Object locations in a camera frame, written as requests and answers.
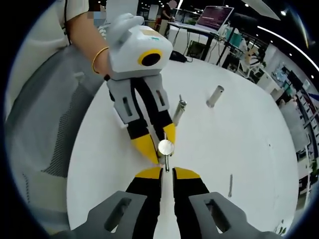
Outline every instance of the ceiling light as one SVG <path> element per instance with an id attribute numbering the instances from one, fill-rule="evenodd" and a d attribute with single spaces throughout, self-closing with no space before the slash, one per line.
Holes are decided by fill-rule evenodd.
<path id="1" fill-rule="evenodd" d="M 319 67 L 316 65 L 316 63 L 306 54 L 304 53 L 301 49 L 299 49 L 296 45 L 294 45 L 292 42 L 288 41 L 287 39 L 285 39 L 284 37 L 282 37 L 281 35 L 278 35 L 277 33 L 274 33 L 268 29 L 265 29 L 261 26 L 257 26 L 259 29 L 264 30 L 270 34 L 275 35 L 276 37 L 282 39 L 283 41 L 287 42 L 289 45 L 291 45 L 293 48 L 295 48 L 297 51 L 299 51 L 304 57 L 306 57 L 307 60 L 310 61 L 310 63 L 315 67 L 315 69 L 319 72 Z"/>

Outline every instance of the metal peg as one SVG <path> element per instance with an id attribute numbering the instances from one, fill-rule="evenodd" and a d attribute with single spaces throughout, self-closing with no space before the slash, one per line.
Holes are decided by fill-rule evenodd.
<path id="1" fill-rule="evenodd" d="M 224 92 L 224 88 L 222 86 L 217 86 L 214 93 L 211 95 L 211 97 L 206 101 L 206 104 L 208 107 L 213 108 L 221 96 L 221 94 Z"/>
<path id="2" fill-rule="evenodd" d="M 164 133 L 164 139 L 159 142 L 158 157 L 163 159 L 165 164 L 165 171 L 169 172 L 168 157 L 174 152 L 174 145 L 167 139 L 166 133 Z"/>
<path id="3" fill-rule="evenodd" d="M 185 112 L 186 105 L 187 102 L 181 98 L 181 95 L 179 95 L 179 102 L 172 120 L 175 126 L 178 125 L 181 115 Z"/>

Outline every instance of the white tabletop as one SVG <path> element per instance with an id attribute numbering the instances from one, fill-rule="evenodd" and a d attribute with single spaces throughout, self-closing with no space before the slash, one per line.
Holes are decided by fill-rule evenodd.
<path id="1" fill-rule="evenodd" d="M 176 128 L 170 166 L 201 175 L 210 192 L 228 196 L 245 211 L 248 222 L 273 231 L 282 219 L 294 216 L 298 197 L 298 169 L 294 144 L 272 97 L 250 81 L 223 68 L 194 59 L 170 61 L 161 72 L 173 114 L 179 94 L 187 101 Z M 225 91 L 213 109 L 206 100 L 217 85 Z M 145 107 L 138 99 L 142 111 Z M 134 175 L 151 167 L 131 145 L 112 113 L 106 84 L 91 103 L 73 148 L 68 181 L 67 208 L 71 229 L 84 223 L 88 212 L 118 190 L 125 191 Z M 178 238 L 173 198 L 162 197 L 158 227 Z"/>

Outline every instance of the monitor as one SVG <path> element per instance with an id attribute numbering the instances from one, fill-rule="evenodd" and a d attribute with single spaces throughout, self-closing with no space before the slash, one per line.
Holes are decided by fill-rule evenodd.
<path id="1" fill-rule="evenodd" d="M 295 75 L 293 71 L 288 74 L 288 79 L 293 84 L 294 88 L 299 91 L 303 88 L 303 83 L 301 80 Z"/>
<path id="2" fill-rule="evenodd" d="M 233 10 L 233 7 L 207 6 L 199 17 L 196 26 L 206 30 L 219 31 Z"/>

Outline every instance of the bangle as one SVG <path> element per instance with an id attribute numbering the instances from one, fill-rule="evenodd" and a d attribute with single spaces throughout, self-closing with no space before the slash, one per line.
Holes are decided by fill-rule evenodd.
<path id="1" fill-rule="evenodd" d="M 96 55 L 95 55 L 95 57 L 94 57 L 94 59 L 93 59 L 93 61 L 92 61 L 92 70 L 93 70 L 93 72 L 95 72 L 95 73 L 97 73 L 97 74 L 99 73 L 99 72 L 97 72 L 97 71 L 94 69 L 94 63 L 95 63 L 96 58 L 97 58 L 103 51 L 105 51 L 105 50 L 107 50 L 107 49 L 109 49 L 108 46 L 102 48 L 98 53 L 96 53 Z"/>

